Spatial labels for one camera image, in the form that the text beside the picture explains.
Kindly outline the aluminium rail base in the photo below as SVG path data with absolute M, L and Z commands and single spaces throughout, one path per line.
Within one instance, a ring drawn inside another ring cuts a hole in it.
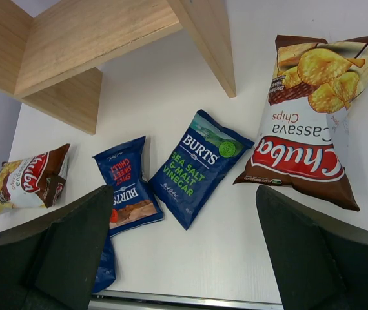
M 283 310 L 281 304 L 263 303 L 263 302 L 248 302 L 236 300 L 220 300 L 211 298 L 198 298 L 188 296 L 173 296 L 165 294 L 149 294 L 135 293 L 126 291 L 107 291 L 92 295 L 98 301 L 108 301 L 114 303 L 120 302 L 135 302 L 142 304 L 157 304 L 157 305 L 187 305 L 196 307 L 215 307 L 219 309 L 261 309 L 261 310 Z

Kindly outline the large Burts sweet chilli bag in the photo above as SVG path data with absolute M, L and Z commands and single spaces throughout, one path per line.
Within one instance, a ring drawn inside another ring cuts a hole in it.
M 114 283 L 116 280 L 115 252 L 110 235 L 107 234 L 105 244 L 101 253 L 99 266 L 92 293 L 99 293 Z

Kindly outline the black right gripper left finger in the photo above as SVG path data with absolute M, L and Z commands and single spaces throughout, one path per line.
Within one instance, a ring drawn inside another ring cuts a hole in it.
M 0 309 L 87 309 L 108 232 L 112 188 L 0 232 Z

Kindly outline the wooden two-tier shelf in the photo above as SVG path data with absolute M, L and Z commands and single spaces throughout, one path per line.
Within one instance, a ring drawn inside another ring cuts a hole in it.
M 223 1 L 60 1 L 35 17 L 0 1 L 0 92 L 93 135 L 99 66 L 181 29 L 233 98 Z

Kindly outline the small Burts sweet chilli bag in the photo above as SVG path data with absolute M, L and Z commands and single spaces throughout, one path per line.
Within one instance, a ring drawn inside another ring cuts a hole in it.
M 114 190 L 109 236 L 164 219 L 143 175 L 142 153 L 146 137 L 116 145 L 93 156 L 107 185 Z

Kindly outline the Burts sea salt vinegar bag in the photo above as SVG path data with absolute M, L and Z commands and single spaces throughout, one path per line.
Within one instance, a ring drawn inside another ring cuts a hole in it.
M 150 185 L 187 230 L 221 180 L 253 145 L 199 110 Z

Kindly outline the right Chuba cassava chips bag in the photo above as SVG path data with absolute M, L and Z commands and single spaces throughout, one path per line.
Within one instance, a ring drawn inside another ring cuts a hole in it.
M 347 115 L 368 86 L 368 36 L 278 35 L 257 140 L 236 183 L 290 186 L 358 211 L 345 172 Z

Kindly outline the left Chuba cassava chips bag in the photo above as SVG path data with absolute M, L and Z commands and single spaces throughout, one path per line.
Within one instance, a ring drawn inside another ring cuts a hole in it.
M 23 160 L 4 162 L 0 170 L 0 214 L 55 205 L 66 183 L 69 148 L 67 143 Z

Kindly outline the chuba cassava chips bag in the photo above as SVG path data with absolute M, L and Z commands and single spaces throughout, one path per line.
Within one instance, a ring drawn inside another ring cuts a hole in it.
M 4 162 L 0 170 L 0 214 L 55 205 L 66 183 L 69 148 L 67 143 L 23 160 Z
M 358 211 L 345 172 L 347 115 L 368 86 L 368 36 L 278 35 L 257 140 L 236 183 L 290 186 Z

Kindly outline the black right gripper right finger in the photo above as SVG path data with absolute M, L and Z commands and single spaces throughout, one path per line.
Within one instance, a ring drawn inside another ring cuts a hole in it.
M 368 231 L 269 186 L 256 207 L 284 309 L 368 309 Z

